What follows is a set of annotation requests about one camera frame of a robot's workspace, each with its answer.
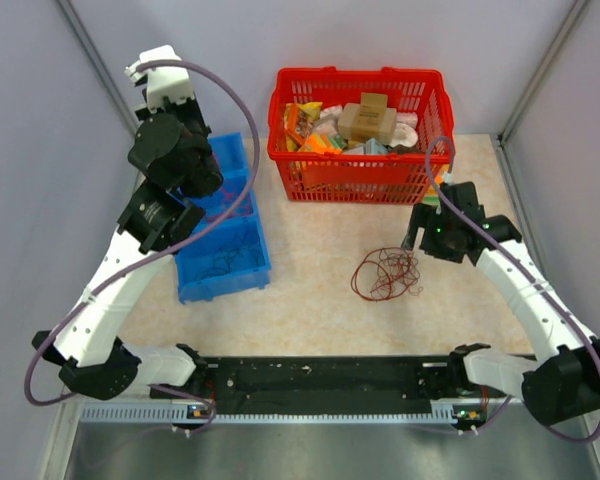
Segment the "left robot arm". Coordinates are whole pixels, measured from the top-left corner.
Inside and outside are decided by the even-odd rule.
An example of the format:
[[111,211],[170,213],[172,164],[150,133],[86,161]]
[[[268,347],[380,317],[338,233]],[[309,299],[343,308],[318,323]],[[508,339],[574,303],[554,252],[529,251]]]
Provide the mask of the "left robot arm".
[[117,220],[109,248],[79,303],[81,312],[46,347],[73,394],[109,400],[130,386],[162,384],[185,396],[206,387],[196,352],[130,346],[118,333],[141,293],[206,212],[195,200],[213,195],[224,178],[209,143],[198,102],[163,99],[137,109],[141,124],[128,153],[144,180]]

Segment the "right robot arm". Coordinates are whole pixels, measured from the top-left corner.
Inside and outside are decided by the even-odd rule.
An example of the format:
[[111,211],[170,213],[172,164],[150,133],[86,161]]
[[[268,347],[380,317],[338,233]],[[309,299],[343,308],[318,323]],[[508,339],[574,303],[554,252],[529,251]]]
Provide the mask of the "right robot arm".
[[511,220],[486,216],[473,183],[443,183],[439,191],[439,206],[413,207],[403,248],[469,260],[498,289],[534,354],[528,360],[485,344],[462,345],[450,355],[449,388],[467,396],[492,387],[522,400],[544,426],[599,411],[600,339],[568,312]]

